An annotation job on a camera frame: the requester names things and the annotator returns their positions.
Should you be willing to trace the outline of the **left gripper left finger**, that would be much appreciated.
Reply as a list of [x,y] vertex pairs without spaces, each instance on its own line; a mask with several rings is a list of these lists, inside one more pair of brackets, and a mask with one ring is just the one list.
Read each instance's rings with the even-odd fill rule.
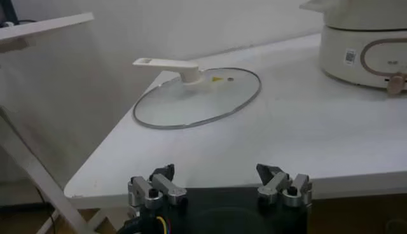
[[174,164],[168,164],[154,169],[148,179],[131,177],[128,182],[129,216],[141,216],[142,212],[168,207],[184,209],[188,204],[187,190],[172,182],[174,174]]

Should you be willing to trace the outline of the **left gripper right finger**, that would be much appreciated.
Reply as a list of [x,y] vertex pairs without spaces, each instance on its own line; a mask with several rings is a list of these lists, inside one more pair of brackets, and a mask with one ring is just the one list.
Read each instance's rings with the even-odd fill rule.
[[257,164],[256,170],[262,186],[257,189],[258,207],[266,212],[277,204],[290,209],[312,207],[312,181],[306,174],[298,174],[294,179],[280,167]]

